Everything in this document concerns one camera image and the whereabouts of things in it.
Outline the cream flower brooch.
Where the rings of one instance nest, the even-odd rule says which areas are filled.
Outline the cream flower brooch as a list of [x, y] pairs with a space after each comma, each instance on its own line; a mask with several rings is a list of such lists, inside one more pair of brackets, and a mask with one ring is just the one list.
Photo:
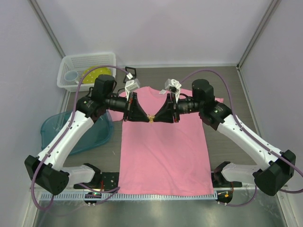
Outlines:
[[154, 122], [154, 118], [155, 116], [154, 115], [147, 115], [148, 119], [149, 119], [149, 123], [153, 123]]

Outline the pink t-shirt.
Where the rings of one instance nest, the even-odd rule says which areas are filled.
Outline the pink t-shirt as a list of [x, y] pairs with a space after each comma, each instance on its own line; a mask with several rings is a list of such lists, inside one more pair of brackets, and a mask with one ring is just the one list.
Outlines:
[[214, 192], [202, 120], [122, 123], [119, 192], [198, 196]]

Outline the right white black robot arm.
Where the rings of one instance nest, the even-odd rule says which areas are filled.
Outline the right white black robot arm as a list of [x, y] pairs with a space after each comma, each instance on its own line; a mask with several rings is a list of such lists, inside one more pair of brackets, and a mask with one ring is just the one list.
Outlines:
[[198, 113], [202, 122], [231, 139], [244, 150], [255, 165], [237, 165], [229, 161], [214, 170], [214, 182], [220, 187], [229, 182], [256, 185], [263, 193], [274, 196], [294, 175], [296, 156], [269, 145], [242, 123], [231, 109], [218, 102], [214, 88], [205, 79], [192, 83], [192, 96], [181, 95], [181, 84], [175, 79], [165, 82], [169, 92], [162, 108], [153, 117], [154, 122], [177, 123], [180, 115]]

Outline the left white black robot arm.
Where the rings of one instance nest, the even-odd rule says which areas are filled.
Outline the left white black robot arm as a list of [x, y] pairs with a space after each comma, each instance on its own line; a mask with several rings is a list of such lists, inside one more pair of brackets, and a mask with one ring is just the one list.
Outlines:
[[101, 182], [101, 171], [91, 164], [63, 167], [63, 164], [81, 137], [112, 110], [121, 112], [125, 121], [148, 122], [148, 117], [140, 107], [135, 90], [140, 87], [138, 79], [125, 84], [125, 97], [113, 93], [115, 79], [110, 75], [100, 75], [89, 89], [89, 93], [76, 99], [76, 105], [55, 138], [36, 157], [28, 156], [25, 166], [29, 174], [31, 188], [38, 184], [52, 195], [60, 194], [66, 187], [83, 184], [95, 189]]

